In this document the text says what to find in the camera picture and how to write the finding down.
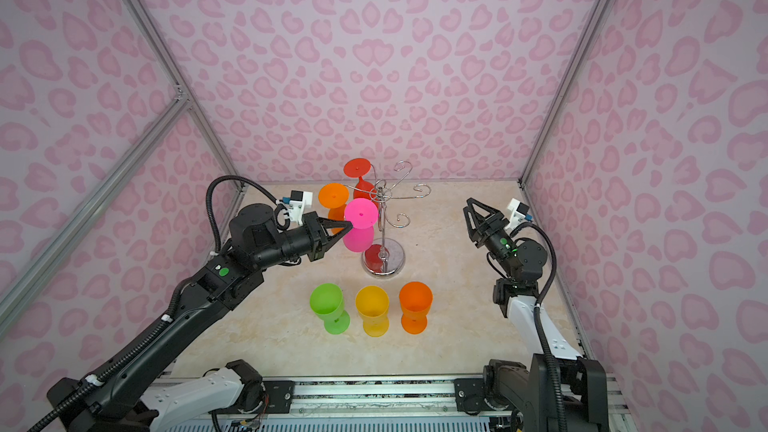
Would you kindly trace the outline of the orange wine glass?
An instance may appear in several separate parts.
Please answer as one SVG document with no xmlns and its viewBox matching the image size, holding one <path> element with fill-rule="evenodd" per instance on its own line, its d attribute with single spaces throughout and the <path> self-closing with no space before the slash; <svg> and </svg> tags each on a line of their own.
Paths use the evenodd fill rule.
<svg viewBox="0 0 768 432">
<path fill-rule="evenodd" d="M 349 189 L 341 183 L 330 183 L 318 193 L 318 201 L 328 209 L 328 218 L 334 221 L 344 219 L 344 211 L 349 199 Z"/>
<path fill-rule="evenodd" d="M 422 333 L 428 326 L 428 313 L 433 302 L 431 289 L 422 282 L 409 282 L 399 293 L 401 325 L 412 335 Z"/>
</svg>

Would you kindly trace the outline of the pink wine glass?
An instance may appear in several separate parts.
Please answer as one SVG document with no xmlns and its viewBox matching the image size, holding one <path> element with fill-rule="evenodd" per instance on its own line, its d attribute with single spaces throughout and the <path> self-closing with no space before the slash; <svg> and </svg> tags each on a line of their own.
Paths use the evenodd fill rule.
<svg viewBox="0 0 768 432">
<path fill-rule="evenodd" d="M 348 250 L 361 253 L 372 245 L 378 214 L 378 207 L 369 199 L 353 199 L 346 205 L 344 220 L 352 224 L 352 230 L 343 237 Z"/>
</svg>

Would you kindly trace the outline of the green wine glass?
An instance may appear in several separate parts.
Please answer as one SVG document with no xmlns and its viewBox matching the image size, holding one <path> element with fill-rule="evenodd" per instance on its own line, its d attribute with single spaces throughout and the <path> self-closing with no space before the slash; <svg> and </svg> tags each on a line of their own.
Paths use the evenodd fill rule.
<svg viewBox="0 0 768 432">
<path fill-rule="evenodd" d="M 340 335 L 350 325 L 343 291 L 336 284 L 324 283 L 316 287 L 310 295 L 310 308 L 329 334 Z"/>
</svg>

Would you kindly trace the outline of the red wine glass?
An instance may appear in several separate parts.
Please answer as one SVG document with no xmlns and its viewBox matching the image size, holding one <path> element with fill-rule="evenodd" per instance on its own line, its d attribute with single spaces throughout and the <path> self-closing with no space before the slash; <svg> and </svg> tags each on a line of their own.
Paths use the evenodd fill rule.
<svg viewBox="0 0 768 432">
<path fill-rule="evenodd" d="M 353 198 L 364 198 L 372 200 L 374 197 L 374 186 L 365 179 L 365 176 L 371 171 L 372 165 L 368 159 L 355 158 L 348 161 L 344 167 L 344 174 L 357 183 L 352 187 Z"/>
</svg>

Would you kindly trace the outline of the yellow wine glass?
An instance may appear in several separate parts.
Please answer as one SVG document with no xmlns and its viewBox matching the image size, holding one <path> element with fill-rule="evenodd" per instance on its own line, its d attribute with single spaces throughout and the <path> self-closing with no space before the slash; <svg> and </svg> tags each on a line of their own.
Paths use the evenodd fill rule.
<svg viewBox="0 0 768 432">
<path fill-rule="evenodd" d="M 381 337 L 389 329 L 389 296 L 378 286 L 363 287 L 356 295 L 355 306 L 362 319 L 364 332 L 370 337 Z"/>
</svg>

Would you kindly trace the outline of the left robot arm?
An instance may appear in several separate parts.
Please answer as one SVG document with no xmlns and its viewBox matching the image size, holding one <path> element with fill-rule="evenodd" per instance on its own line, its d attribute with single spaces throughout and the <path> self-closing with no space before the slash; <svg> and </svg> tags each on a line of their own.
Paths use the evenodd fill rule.
<svg viewBox="0 0 768 432">
<path fill-rule="evenodd" d="M 47 393 L 52 406 L 32 430 L 60 421 L 68 431 L 147 431 L 160 412 L 143 394 L 198 336 L 259 287 L 264 272 L 301 257 L 316 261 L 353 226 L 315 212 L 283 230 L 276 210 L 257 203 L 229 224 L 230 245 L 179 283 L 167 309 L 122 350 L 81 379 L 64 378 Z"/>
</svg>

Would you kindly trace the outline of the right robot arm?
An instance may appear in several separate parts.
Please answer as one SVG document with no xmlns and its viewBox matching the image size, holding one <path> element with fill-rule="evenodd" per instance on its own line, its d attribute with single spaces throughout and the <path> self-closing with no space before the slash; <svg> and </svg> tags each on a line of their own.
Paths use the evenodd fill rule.
<svg viewBox="0 0 768 432">
<path fill-rule="evenodd" d="M 462 209 L 470 241 L 498 274 L 492 301 L 524 340 L 529 364 L 492 359 L 483 369 L 483 400 L 510 414 L 513 431 L 607 431 L 607 374 L 564 338 L 544 301 L 557 276 L 546 232 L 528 217 L 511 221 L 469 198 Z"/>
</svg>

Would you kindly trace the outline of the chrome wine glass rack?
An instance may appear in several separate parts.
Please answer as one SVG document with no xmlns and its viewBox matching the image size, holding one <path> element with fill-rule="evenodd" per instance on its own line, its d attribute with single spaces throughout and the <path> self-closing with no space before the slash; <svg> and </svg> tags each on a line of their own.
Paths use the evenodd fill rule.
<svg viewBox="0 0 768 432">
<path fill-rule="evenodd" d="M 404 229 L 410 223 L 410 217 L 405 213 L 398 213 L 393 219 L 388 217 L 388 204 L 391 201 L 418 200 L 428 197 L 432 188 L 426 183 L 417 183 L 413 186 L 413 193 L 406 196 L 397 196 L 395 189 L 410 176 L 413 165 L 407 160 L 397 162 L 393 171 L 399 178 L 389 184 L 386 179 L 379 178 L 374 167 L 371 167 L 374 175 L 373 189 L 365 193 L 378 206 L 378 219 L 376 229 L 380 236 L 374 238 L 370 247 L 361 255 L 364 270 L 375 278 L 391 278 L 397 275 L 405 265 L 406 254 L 400 242 L 393 239 L 389 229 Z"/>
</svg>

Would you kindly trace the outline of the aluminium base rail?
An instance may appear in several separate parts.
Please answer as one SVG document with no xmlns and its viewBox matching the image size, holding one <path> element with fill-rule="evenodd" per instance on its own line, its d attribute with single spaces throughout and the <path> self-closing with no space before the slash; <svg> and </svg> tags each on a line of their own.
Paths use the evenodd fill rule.
<svg viewBox="0 0 768 432">
<path fill-rule="evenodd" d="M 153 431 L 518 431 L 478 375 L 266 377 L 229 369 L 157 379 L 140 402 Z"/>
</svg>

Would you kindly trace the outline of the aluminium frame strut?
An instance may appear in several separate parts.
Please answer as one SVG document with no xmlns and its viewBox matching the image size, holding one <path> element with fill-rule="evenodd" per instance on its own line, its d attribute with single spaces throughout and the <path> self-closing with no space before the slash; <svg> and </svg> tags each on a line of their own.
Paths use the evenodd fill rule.
<svg viewBox="0 0 768 432">
<path fill-rule="evenodd" d="M 26 265 L 21 276 L 1 298 L 3 337 L 8 335 L 52 280 L 61 263 L 82 242 L 83 237 L 187 112 L 188 102 L 189 96 L 181 92 L 169 103 L 160 117 L 144 130 L 105 178 L 68 216 L 59 231 L 40 249 L 40 253 Z"/>
</svg>

